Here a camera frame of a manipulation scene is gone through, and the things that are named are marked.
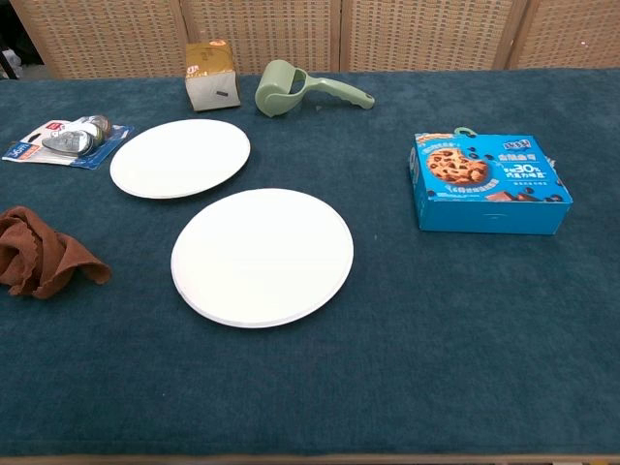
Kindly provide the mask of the white round plate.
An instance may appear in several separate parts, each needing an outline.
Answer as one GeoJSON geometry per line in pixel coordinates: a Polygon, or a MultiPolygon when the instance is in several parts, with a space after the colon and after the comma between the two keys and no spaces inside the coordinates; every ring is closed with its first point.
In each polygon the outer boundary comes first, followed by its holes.
{"type": "Polygon", "coordinates": [[[251,144],[231,123],[185,119],[155,126],[118,149],[109,173],[135,197],[168,200],[209,190],[247,162],[251,144]]]}
{"type": "Polygon", "coordinates": [[[226,326],[265,328],[304,318],[345,283],[350,229],[329,204],[279,188],[227,196],[197,213],[172,248],[185,302],[226,326]]]}

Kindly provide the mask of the brown crumpled cloth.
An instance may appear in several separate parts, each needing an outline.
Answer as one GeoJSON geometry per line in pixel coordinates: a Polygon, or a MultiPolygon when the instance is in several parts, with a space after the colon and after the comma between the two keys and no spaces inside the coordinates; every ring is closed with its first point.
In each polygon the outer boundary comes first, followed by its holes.
{"type": "Polygon", "coordinates": [[[75,238],[50,227],[33,210],[15,206],[0,214],[0,285],[11,296],[48,299],[80,270],[103,285],[110,267],[75,238]]]}

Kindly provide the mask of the tape rolls blister pack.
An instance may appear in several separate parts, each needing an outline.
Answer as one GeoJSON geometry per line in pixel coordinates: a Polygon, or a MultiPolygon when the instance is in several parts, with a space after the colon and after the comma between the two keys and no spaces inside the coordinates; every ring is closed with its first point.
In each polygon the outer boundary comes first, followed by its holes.
{"type": "Polygon", "coordinates": [[[74,121],[50,120],[13,142],[1,159],[95,170],[134,131],[133,126],[113,124],[101,114],[74,121]]]}

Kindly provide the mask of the green lint roller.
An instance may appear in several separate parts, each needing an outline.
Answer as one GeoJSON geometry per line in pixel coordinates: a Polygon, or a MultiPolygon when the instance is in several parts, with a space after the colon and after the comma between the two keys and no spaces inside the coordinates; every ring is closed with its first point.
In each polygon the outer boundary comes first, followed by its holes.
{"type": "Polygon", "coordinates": [[[311,77],[282,59],[266,65],[255,93],[255,103],[263,114],[278,116],[293,109],[308,91],[325,92],[363,109],[372,109],[375,104],[370,94],[350,84],[327,77],[311,77]]]}

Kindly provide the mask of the blue cookie box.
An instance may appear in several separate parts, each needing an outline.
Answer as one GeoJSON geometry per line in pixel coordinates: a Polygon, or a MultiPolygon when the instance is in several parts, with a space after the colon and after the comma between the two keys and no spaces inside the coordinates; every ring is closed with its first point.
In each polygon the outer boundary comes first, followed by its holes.
{"type": "Polygon", "coordinates": [[[409,170],[423,231],[554,235],[573,205],[531,135],[419,133],[409,170]]]}

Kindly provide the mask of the woven rattan screen panel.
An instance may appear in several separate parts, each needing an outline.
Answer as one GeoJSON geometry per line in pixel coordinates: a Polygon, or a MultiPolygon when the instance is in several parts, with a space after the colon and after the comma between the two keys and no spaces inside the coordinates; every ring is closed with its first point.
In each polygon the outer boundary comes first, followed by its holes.
{"type": "Polygon", "coordinates": [[[507,67],[619,68],[620,0],[527,0],[507,67]]]}
{"type": "Polygon", "coordinates": [[[528,0],[342,0],[342,72],[508,66],[528,0]]]}
{"type": "Polygon", "coordinates": [[[274,59],[308,72],[340,70],[342,0],[179,0],[191,43],[223,40],[236,70],[274,59]]]}
{"type": "Polygon", "coordinates": [[[180,0],[10,0],[58,79],[185,75],[180,0]]]}

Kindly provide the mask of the blue fuzzy tablecloth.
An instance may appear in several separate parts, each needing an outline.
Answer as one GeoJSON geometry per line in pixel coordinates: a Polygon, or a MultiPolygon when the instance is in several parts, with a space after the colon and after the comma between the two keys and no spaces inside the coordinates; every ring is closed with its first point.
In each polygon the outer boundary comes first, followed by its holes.
{"type": "Polygon", "coordinates": [[[5,162],[54,118],[137,131],[193,110],[180,77],[0,80],[0,212],[24,205],[111,266],[48,300],[0,285],[0,456],[620,453],[620,69],[347,74],[363,110],[310,93],[281,119],[218,112],[252,144],[232,179],[150,201],[107,168],[5,162]],[[419,229],[414,135],[530,134],[573,206],[553,236],[419,229]],[[281,187],[353,236],[322,309],[265,330],[212,323],[171,279],[173,243],[211,202],[281,187]]]}

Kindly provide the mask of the gold tissue pack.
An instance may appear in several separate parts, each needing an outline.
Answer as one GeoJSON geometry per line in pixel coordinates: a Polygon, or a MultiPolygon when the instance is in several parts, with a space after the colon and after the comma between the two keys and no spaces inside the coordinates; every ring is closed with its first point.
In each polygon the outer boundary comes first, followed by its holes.
{"type": "Polygon", "coordinates": [[[187,44],[185,86],[194,111],[239,107],[230,44],[224,40],[187,44]]]}

